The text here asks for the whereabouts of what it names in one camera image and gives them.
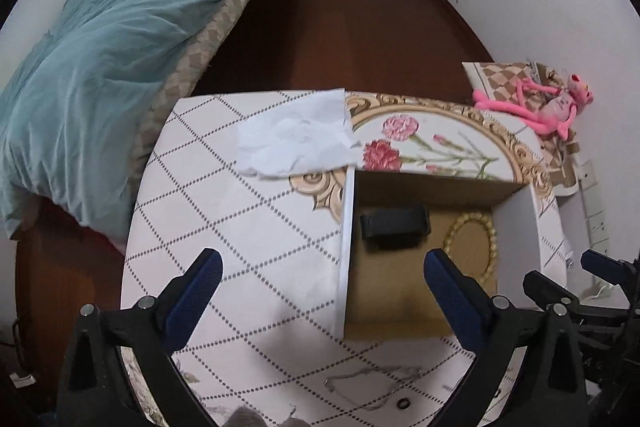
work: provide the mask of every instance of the baseboard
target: baseboard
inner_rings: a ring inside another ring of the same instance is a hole
[[[462,15],[458,13],[458,11],[451,5],[451,3],[447,0],[437,0],[442,9],[447,12],[450,16],[451,20],[455,24],[455,29],[458,34],[468,42],[469,49],[474,52],[474,55],[477,57],[473,58],[473,62],[493,62],[492,56],[482,44],[482,41],[478,38],[478,36],[474,33],[471,27],[466,23],[466,21],[462,18]]]

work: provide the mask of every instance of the blue gripper pad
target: blue gripper pad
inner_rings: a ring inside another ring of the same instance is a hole
[[[489,297],[471,277],[462,275],[446,253],[436,248],[424,257],[424,280],[460,345],[478,353],[486,343],[492,314]]]
[[[222,280],[222,256],[212,248],[203,250],[182,277],[188,283],[164,321],[162,345],[167,353],[187,345]]]
[[[594,250],[586,250],[582,254],[580,265],[587,272],[593,273],[610,284],[622,284],[625,281],[624,265]]]

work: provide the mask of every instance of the white tissue paper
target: white tissue paper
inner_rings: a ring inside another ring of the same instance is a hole
[[[319,91],[238,124],[236,169],[280,178],[354,165],[359,148],[344,89]]]

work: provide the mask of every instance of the pink flower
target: pink flower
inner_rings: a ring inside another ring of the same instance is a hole
[[[373,140],[364,148],[364,168],[367,171],[399,171],[402,167],[399,150],[388,140]]]
[[[391,140],[404,142],[418,131],[418,121],[408,114],[395,114],[382,125],[382,134]]]

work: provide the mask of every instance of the black ring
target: black ring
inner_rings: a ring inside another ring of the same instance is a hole
[[[411,400],[409,400],[408,398],[401,398],[396,402],[396,407],[398,407],[398,409],[409,409],[410,405]]]

